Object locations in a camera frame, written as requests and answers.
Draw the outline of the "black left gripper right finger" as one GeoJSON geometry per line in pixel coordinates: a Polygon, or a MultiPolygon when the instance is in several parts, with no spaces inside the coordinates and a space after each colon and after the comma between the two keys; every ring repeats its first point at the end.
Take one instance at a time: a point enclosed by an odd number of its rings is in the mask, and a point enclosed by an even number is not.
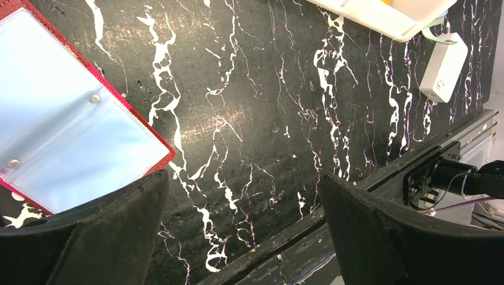
{"type": "Polygon", "coordinates": [[[503,233],[409,210],[330,173],[320,199],[345,284],[502,284],[503,233]]]}

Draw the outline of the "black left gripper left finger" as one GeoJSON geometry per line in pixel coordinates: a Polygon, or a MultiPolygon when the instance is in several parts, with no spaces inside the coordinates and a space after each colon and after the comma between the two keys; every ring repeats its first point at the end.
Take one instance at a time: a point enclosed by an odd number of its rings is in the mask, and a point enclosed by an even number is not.
{"type": "Polygon", "coordinates": [[[76,208],[1,229],[2,284],[143,284],[169,175],[155,171],[76,208]]]}

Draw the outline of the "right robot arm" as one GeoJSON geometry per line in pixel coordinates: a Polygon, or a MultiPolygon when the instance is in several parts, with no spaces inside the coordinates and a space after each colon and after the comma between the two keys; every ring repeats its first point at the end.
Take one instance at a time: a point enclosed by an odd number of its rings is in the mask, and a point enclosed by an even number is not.
{"type": "Polygon", "coordinates": [[[461,161],[461,143],[436,147],[411,163],[402,174],[403,204],[417,211],[434,208],[448,193],[469,198],[475,195],[503,199],[503,161],[481,167],[461,161]]]}

